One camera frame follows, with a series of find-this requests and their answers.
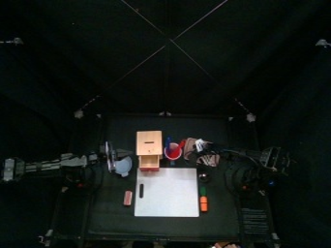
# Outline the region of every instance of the black table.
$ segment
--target black table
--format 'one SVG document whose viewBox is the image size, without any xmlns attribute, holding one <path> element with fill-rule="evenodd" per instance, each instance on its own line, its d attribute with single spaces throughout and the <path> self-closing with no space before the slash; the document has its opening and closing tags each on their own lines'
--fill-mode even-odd
<svg viewBox="0 0 331 248">
<path fill-rule="evenodd" d="M 55 233 L 62 233 L 59 238 L 79 235 L 79 239 L 98 240 L 157 240 L 157 241 L 238 241 L 242 231 L 238 204 L 234 195 L 226 185 L 225 172 L 229 166 L 222 161 L 217 168 L 198 166 L 198 170 L 207 170 L 211 181 L 198 181 L 198 188 L 203 185 L 209 194 L 209 212 L 201 212 L 199 217 L 135 217 L 135 197 L 133 205 L 123 205 L 125 192 L 137 192 L 137 176 L 139 158 L 137 153 L 137 132 L 161 130 L 163 138 L 171 137 L 174 141 L 186 138 L 205 139 L 227 146 L 258 149 L 254 125 L 243 119 L 222 117 L 159 117 L 159 116 L 125 116 L 113 115 L 103 125 L 103 140 L 113 142 L 114 148 L 134 151 L 134 167 L 129 177 L 109 173 L 106 164 L 101 165 L 103 185 L 97 191 L 87 191 L 86 199 L 73 200 L 73 205 L 81 207 L 82 214 L 77 218 L 85 219 L 71 231 L 66 222 L 62 222 L 62 214 L 58 214 L 58 224 L 54 225 Z M 161 166 L 170 167 L 170 161 L 163 159 Z M 183 159 L 177 161 L 177 167 L 193 167 Z"/>
</svg>

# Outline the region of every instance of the orange marker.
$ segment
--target orange marker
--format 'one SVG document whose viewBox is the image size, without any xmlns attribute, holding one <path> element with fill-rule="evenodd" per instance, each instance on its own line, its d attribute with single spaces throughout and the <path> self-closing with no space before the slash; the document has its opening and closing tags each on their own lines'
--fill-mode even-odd
<svg viewBox="0 0 331 248">
<path fill-rule="evenodd" d="M 209 199 L 207 199 L 207 194 L 206 194 L 206 188 L 201 188 L 201 210 L 202 212 L 209 211 Z"/>
</svg>

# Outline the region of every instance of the white sheet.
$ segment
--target white sheet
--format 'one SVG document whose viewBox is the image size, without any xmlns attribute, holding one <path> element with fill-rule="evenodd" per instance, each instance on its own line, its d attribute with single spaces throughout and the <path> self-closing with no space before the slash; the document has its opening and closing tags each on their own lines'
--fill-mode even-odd
<svg viewBox="0 0 331 248">
<path fill-rule="evenodd" d="M 199 217 L 197 169 L 138 171 L 135 216 Z"/>
</svg>

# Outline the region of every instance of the black background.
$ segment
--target black background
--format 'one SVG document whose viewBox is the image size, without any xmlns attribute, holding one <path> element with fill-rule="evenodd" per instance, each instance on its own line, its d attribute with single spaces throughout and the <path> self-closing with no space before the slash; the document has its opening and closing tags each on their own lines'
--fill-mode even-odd
<svg viewBox="0 0 331 248">
<path fill-rule="evenodd" d="M 237 99 L 258 116 L 262 147 L 282 146 L 298 161 L 271 196 L 278 234 L 327 247 L 331 51 L 315 43 L 331 39 L 331 4 L 222 3 L 3 1 L 0 41 L 25 45 L 0 44 L 0 158 L 42 161 L 74 149 L 74 112 L 94 99 L 93 119 L 246 115 Z M 29 185 L 2 187 L 4 241 L 49 228 L 59 182 Z"/>
</svg>

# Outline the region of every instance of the light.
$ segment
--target light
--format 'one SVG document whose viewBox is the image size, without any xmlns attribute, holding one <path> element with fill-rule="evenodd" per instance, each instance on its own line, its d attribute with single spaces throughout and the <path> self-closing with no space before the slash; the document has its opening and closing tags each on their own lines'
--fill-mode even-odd
<svg viewBox="0 0 331 248">
<path fill-rule="evenodd" d="M 270 186 L 270 187 L 275 186 L 275 181 L 274 181 L 274 180 L 271 180 L 271 181 L 269 182 L 269 186 Z"/>
<path fill-rule="evenodd" d="M 23 42 L 22 38 L 15 38 L 12 41 L 0 41 L 0 44 L 23 45 L 25 42 Z"/>
<path fill-rule="evenodd" d="M 323 46 L 323 47 L 327 47 L 327 46 L 331 46 L 331 44 L 330 43 L 327 43 L 327 41 L 326 40 L 323 40 L 323 39 L 321 39 L 318 42 L 317 42 L 317 44 L 315 44 L 317 46 Z"/>
</svg>

